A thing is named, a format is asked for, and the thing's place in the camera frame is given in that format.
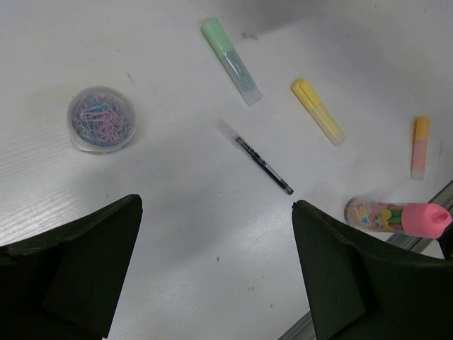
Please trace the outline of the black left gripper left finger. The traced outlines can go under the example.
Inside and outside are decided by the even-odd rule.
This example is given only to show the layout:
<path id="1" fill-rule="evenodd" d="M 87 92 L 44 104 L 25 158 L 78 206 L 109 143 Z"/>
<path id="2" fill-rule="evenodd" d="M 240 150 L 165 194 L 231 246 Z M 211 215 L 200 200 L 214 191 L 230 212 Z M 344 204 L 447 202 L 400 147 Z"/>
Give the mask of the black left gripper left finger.
<path id="1" fill-rule="evenodd" d="M 108 337 L 142 219 L 127 195 L 1 247 L 2 339 Z"/>

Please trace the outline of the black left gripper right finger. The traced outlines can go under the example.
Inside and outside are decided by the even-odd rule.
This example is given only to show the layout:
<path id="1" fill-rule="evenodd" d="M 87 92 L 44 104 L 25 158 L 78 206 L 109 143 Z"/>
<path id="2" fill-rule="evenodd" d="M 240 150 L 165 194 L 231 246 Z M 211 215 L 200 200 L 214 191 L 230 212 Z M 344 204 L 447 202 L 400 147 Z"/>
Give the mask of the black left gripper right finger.
<path id="1" fill-rule="evenodd" d="M 318 339 L 451 339 L 452 262 L 353 229 L 301 200 L 292 224 Z"/>

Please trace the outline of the pink capped eraser tube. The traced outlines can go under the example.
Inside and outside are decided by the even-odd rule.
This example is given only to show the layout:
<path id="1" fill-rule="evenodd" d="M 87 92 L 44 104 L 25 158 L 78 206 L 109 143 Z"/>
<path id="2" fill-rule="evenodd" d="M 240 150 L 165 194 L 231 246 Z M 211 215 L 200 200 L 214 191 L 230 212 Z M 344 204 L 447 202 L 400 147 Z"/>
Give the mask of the pink capped eraser tube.
<path id="1" fill-rule="evenodd" d="M 345 206 L 347 225 L 370 232 L 391 232 L 437 239 L 451 225 L 449 211 L 434 203 L 385 203 L 360 198 Z"/>

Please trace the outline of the clear paper clip jar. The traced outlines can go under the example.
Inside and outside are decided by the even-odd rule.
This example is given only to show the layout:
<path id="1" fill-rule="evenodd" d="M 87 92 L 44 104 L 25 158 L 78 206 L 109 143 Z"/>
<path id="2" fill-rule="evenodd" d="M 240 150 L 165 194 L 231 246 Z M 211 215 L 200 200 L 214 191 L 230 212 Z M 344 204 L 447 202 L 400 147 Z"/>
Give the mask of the clear paper clip jar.
<path id="1" fill-rule="evenodd" d="M 119 151 L 132 141 L 137 119 L 123 93 L 107 86 L 91 86 L 71 100 L 67 126 L 75 148 L 105 154 Z"/>

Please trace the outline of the black ink pen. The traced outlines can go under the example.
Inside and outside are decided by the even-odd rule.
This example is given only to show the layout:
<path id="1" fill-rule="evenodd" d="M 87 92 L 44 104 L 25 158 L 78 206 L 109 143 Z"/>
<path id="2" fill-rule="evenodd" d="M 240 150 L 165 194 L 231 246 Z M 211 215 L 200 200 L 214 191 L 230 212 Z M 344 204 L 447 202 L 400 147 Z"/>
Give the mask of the black ink pen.
<path id="1" fill-rule="evenodd" d="M 216 129 L 227 138 L 236 148 L 251 158 L 287 195 L 294 193 L 293 188 L 272 168 L 247 141 L 226 121 L 218 120 Z"/>

